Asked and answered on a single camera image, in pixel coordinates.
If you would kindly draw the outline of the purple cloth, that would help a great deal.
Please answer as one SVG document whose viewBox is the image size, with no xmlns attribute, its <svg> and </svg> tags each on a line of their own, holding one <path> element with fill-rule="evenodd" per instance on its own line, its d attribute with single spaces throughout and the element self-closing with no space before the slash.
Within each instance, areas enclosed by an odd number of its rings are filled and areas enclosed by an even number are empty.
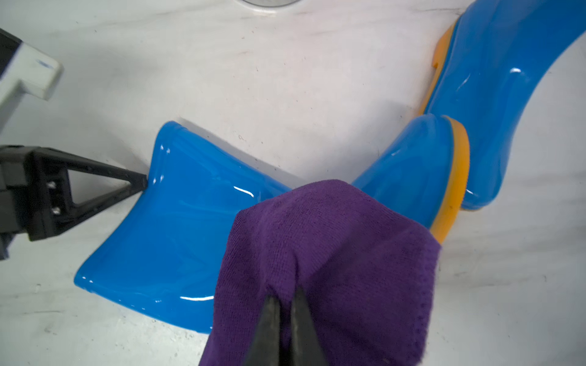
<svg viewBox="0 0 586 366">
<path fill-rule="evenodd" d="M 215 290 L 203 365 L 240 365 L 269 295 L 290 345 L 297 289 L 331 365 L 416 365 L 427 344 L 441 246 L 419 223 L 343 181 L 240 211 Z"/>
</svg>

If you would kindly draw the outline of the blue rubber boot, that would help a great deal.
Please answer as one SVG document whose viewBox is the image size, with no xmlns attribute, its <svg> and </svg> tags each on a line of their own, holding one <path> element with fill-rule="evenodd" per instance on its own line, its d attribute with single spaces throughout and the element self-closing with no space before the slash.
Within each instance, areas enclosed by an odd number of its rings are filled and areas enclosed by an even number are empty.
<svg viewBox="0 0 586 366">
<path fill-rule="evenodd" d="M 468 134 L 449 117 L 410 122 L 354 186 L 443 241 L 465 196 Z M 238 212 L 287 187 L 174 121 L 160 129 L 149 185 L 74 282 L 139 313 L 207 334 Z"/>
<path fill-rule="evenodd" d="M 439 39 L 421 114 L 464 126 L 470 169 L 464 210 L 500 191 L 526 104 L 559 56 L 585 31 L 583 1 L 474 1 Z"/>
</svg>

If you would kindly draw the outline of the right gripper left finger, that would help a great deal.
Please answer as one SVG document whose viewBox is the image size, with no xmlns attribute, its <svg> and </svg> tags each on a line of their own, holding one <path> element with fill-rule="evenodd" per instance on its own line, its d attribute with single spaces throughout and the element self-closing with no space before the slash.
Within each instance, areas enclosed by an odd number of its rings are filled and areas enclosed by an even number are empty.
<svg viewBox="0 0 586 366">
<path fill-rule="evenodd" d="M 280 365 L 280 303 L 267 296 L 243 365 Z"/>
</svg>

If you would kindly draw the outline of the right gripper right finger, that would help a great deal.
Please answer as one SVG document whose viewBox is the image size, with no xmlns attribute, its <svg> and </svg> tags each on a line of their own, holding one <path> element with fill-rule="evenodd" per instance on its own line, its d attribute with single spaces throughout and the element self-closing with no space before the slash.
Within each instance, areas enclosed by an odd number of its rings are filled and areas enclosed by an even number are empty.
<svg viewBox="0 0 586 366">
<path fill-rule="evenodd" d="M 291 303 L 290 365 L 327 365 L 302 288 L 297 288 Z"/>
</svg>

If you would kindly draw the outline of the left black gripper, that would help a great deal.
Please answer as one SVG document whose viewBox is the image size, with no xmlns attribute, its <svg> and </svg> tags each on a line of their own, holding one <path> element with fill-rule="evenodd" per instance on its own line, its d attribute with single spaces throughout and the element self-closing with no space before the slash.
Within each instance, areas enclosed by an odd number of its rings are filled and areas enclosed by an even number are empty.
<svg viewBox="0 0 586 366">
<path fill-rule="evenodd" d="M 69 171 L 126 181 L 112 192 L 76 204 Z M 148 186 L 139 172 L 57 149 L 1 147 L 1 260 L 18 234 L 31 241 L 59 236 Z"/>
</svg>

